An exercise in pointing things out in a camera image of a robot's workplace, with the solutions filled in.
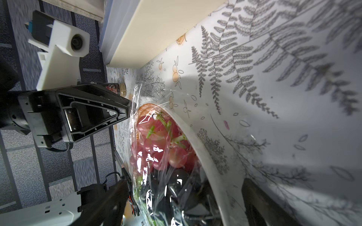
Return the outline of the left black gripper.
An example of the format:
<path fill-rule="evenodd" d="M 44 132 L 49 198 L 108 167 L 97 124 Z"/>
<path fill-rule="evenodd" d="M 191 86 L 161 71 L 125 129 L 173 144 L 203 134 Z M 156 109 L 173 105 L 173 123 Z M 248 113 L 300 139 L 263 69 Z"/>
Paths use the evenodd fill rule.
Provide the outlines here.
<path fill-rule="evenodd" d="M 132 102 L 108 90 L 105 83 L 43 91 L 19 91 L 17 101 L 40 148 L 59 141 L 79 142 L 129 118 Z"/>

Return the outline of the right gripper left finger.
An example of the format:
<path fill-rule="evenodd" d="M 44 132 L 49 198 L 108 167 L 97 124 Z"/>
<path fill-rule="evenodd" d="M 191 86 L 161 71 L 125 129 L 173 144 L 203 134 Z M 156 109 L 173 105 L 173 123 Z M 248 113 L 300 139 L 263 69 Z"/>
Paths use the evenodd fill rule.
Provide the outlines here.
<path fill-rule="evenodd" d="M 81 214 L 72 226 L 120 226 L 129 198 L 126 180 L 107 188 L 106 184 L 92 184 L 77 192 L 81 196 Z"/>

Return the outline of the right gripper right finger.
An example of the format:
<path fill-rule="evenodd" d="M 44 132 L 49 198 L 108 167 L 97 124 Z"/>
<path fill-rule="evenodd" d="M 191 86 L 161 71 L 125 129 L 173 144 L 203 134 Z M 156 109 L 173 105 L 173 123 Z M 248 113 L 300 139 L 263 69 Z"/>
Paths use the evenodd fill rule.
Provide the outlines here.
<path fill-rule="evenodd" d="M 244 179 L 241 192 L 250 226 L 300 225 L 252 180 Z"/>

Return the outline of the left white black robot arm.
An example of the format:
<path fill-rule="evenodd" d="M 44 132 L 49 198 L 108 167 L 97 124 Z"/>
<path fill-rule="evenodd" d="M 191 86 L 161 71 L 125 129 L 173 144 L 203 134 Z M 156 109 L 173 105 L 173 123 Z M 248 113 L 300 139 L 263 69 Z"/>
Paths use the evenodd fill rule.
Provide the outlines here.
<path fill-rule="evenodd" d="M 61 152 L 54 144 L 73 144 L 129 118 L 130 100 L 106 84 L 81 84 L 43 91 L 13 91 L 17 72 L 1 59 L 1 129 L 32 133 L 35 144 Z"/>

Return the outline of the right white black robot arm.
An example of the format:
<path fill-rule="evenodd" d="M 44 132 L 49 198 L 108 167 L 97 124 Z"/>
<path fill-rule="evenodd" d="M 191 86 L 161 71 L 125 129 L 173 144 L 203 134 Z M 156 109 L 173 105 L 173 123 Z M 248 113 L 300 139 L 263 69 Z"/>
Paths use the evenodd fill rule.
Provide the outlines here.
<path fill-rule="evenodd" d="M 127 180 L 107 189 L 106 184 L 83 187 L 65 198 L 1 214 L 2 226 L 119 226 L 129 199 Z M 245 179 L 242 195 L 251 226 L 298 226 L 254 182 Z"/>

